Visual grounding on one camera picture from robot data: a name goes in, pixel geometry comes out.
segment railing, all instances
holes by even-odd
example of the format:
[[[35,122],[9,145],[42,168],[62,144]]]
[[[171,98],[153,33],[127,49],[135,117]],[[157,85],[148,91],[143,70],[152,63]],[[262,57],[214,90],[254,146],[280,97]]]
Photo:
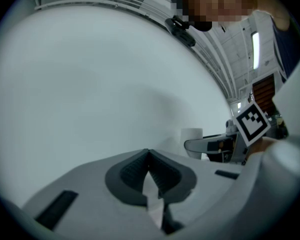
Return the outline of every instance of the railing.
[[[40,4],[39,0],[35,0],[36,6],[35,10],[44,10],[56,6],[64,5],[87,5],[87,6],[96,6],[96,5],[108,5],[114,6],[115,8],[123,8],[130,12],[135,12],[139,15],[146,16],[147,18],[155,21],[157,24],[165,26],[165,20],[171,18],[174,15],[174,11],[171,9],[171,2],[168,0],[150,0],[152,4],[149,4],[149,0],[139,1],[139,0],[58,0],[49,3]],[[229,91],[225,86],[225,83],[221,77],[217,74],[215,69],[218,69],[219,66],[215,64],[214,60],[210,57],[207,51],[204,49],[202,44],[207,44],[206,36],[201,38],[201,34],[198,35],[191,31],[191,34],[194,35],[196,40],[196,46],[193,47],[193,51],[196,53],[197,58],[201,61],[204,67],[210,72],[215,81],[220,86],[224,96],[226,98],[230,97]],[[212,54],[216,57],[216,51],[213,49]]]

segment person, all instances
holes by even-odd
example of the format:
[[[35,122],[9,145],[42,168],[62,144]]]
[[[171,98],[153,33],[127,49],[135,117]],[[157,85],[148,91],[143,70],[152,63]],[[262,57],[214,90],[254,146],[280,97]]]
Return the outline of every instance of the person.
[[[199,29],[202,23],[227,24],[247,19],[254,11],[262,11],[271,16],[276,45],[274,53],[284,72],[280,72],[283,82],[288,78],[300,60],[300,27],[293,15],[280,0],[171,0],[189,24]],[[257,152],[264,152],[276,140],[262,137],[250,146],[247,158]]]

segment white cylinder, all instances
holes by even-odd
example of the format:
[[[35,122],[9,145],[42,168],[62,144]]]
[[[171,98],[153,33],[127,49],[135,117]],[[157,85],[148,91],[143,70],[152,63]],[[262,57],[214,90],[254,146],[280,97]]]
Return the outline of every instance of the white cylinder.
[[[185,149],[185,142],[188,140],[198,140],[203,138],[202,128],[184,128],[181,129],[178,154],[183,157],[191,157],[201,160],[201,153],[191,152]]]
[[[210,161],[210,159],[209,159],[209,157],[208,157],[208,155],[206,153],[202,153],[201,160],[203,160],[203,161]]]

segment fluorescent light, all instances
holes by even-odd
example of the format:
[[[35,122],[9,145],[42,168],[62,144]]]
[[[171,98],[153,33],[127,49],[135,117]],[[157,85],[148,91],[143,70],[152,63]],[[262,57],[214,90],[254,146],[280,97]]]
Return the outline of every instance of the fluorescent light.
[[[260,39],[259,33],[256,32],[252,35],[252,44],[253,44],[253,69],[259,67],[259,58],[260,58]]]

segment white panel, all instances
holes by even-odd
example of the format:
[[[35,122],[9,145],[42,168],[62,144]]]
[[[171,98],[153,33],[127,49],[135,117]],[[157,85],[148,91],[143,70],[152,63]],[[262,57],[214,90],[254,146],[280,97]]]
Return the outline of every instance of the white panel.
[[[274,56],[274,41],[269,40],[268,42],[264,43],[261,46],[261,52],[262,52],[262,58],[264,60],[269,59],[269,57],[273,57]]]
[[[240,23],[234,22],[228,26],[227,31],[231,33],[231,36],[235,36],[240,33]]]
[[[215,29],[216,35],[219,38],[220,43],[222,45],[223,45],[223,43],[225,43],[227,40],[229,40],[231,38],[230,32],[228,30],[226,30],[224,32],[221,27],[214,27],[214,29]]]
[[[0,49],[0,194],[22,206],[78,165],[176,153],[182,128],[219,134],[229,118],[208,71],[160,27],[101,7],[44,10]]]
[[[237,78],[240,75],[242,75],[243,73],[247,72],[247,69],[243,70],[243,66],[245,66],[245,65],[247,65],[247,62],[246,62],[246,64],[244,64],[242,59],[238,59],[236,62],[231,64],[231,67],[233,68],[234,78]]]
[[[241,21],[240,24],[241,24],[242,28],[245,28],[245,30],[249,30],[251,28],[250,22],[248,19]]]

